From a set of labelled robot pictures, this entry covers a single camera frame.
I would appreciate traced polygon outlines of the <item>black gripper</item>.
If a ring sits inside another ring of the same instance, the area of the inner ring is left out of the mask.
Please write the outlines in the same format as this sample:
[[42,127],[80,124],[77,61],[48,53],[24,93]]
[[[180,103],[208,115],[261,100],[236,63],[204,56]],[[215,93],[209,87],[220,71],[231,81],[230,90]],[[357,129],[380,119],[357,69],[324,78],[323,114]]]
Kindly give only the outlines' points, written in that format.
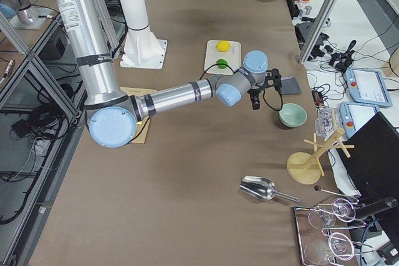
[[251,105],[253,110],[260,109],[260,99],[259,94],[263,92],[265,89],[264,84],[255,84],[252,88],[248,90],[248,94],[250,95]]

